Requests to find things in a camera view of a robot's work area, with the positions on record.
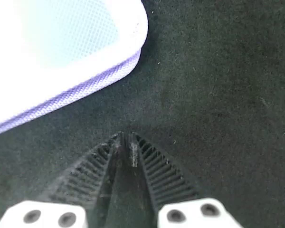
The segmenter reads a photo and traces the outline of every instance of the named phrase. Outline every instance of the black felt surface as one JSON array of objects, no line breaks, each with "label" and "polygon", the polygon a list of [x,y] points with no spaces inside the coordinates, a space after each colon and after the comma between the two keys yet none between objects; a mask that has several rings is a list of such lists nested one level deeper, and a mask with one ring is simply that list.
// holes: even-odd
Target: black felt surface
[{"label": "black felt surface", "polygon": [[89,147],[132,129],[246,228],[285,228],[285,0],[144,5],[149,34],[129,76],[0,135],[0,217]]}]

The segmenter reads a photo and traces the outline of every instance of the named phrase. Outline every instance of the screw hole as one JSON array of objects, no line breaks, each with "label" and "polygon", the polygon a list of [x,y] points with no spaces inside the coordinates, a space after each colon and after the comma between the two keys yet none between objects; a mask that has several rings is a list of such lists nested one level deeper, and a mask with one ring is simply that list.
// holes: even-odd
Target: screw hole
[{"label": "screw hole", "polygon": [[23,221],[28,224],[34,223],[40,218],[40,215],[40,210],[31,210],[24,216]]},{"label": "screw hole", "polygon": [[179,210],[171,210],[167,214],[168,221],[170,222],[183,222],[186,220],[185,215]]},{"label": "screw hole", "polygon": [[76,215],[72,212],[64,213],[60,216],[58,224],[60,227],[67,228],[72,226],[76,222]]},{"label": "screw hole", "polygon": [[201,206],[201,212],[206,216],[218,216],[219,210],[212,204],[204,204]]}]

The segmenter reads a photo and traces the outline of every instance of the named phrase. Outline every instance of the white mounting bracket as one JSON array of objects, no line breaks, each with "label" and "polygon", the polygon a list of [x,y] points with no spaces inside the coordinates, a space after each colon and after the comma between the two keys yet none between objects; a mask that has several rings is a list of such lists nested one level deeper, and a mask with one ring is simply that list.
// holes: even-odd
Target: white mounting bracket
[{"label": "white mounting bracket", "polygon": [[167,204],[158,213],[158,228],[243,228],[216,199]]},{"label": "white mounting bracket", "polygon": [[0,228],[87,228],[85,212],[80,206],[23,201],[7,209]]}]

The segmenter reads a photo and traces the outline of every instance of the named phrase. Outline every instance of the white mesh fabric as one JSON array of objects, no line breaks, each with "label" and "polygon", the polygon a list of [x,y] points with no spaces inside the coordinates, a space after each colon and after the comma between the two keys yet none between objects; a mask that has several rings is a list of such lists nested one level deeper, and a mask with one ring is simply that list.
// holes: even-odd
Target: white mesh fabric
[{"label": "white mesh fabric", "polygon": [[[22,20],[26,18],[21,29],[28,42],[8,43],[13,56],[0,53],[0,133],[123,78],[136,66],[146,38],[147,19],[140,0],[21,0],[21,4]],[[13,9],[9,5],[6,13],[12,14]],[[10,36],[14,39],[20,37],[18,28],[6,31],[8,35],[15,32]],[[6,47],[3,40],[9,39],[0,37],[0,50]],[[31,49],[23,52],[21,45],[26,48],[28,43],[36,58],[28,55],[22,61],[19,55]]]}]

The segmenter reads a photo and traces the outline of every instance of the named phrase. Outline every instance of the dark fabric background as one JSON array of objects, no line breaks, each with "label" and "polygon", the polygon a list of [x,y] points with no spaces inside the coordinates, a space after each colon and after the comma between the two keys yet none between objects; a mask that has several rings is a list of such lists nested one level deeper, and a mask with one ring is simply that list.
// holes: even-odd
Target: dark fabric background
[{"label": "dark fabric background", "polygon": [[246,228],[285,228],[285,0],[143,3],[149,34],[129,76],[0,135],[0,217],[91,146],[135,130]]}]

